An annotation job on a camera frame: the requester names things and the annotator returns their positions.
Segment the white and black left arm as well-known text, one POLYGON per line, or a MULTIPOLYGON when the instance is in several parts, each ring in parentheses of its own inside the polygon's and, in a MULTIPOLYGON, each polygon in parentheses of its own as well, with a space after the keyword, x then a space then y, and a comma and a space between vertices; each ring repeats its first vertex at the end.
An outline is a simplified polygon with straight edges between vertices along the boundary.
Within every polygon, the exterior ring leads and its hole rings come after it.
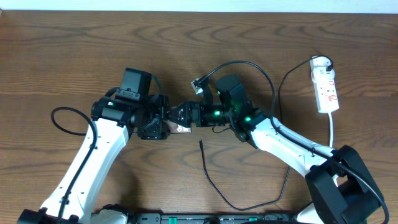
POLYGON ((65 176, 38 211, 25 209, 18 223, 134 223, 134 214, 122 206, 106 205, 98 213, 94 205, 100 188, 118 154, 131 136, 164 140, 168 99, 150 96, 150 73, 127 68, 118 88, 110 89, 84 116, 88 130, 65 176))

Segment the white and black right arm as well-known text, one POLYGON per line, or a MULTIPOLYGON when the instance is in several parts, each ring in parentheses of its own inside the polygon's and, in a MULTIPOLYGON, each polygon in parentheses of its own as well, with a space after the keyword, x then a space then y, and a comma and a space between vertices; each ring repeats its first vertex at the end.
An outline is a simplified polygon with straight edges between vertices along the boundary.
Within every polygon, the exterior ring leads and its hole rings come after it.
POLYGON ((358 152, 349 146, 333 149, 284 126, 270 112, 252 105, 236 75, 216 82, 219 103, 204 87, 203 101, 187 101, 167 112, 173 123, 189 128, 229 125, 236 137, 284 161, 301 174, 312 202, 295 215, 299 223, 366 223, 384 197, 358 152))

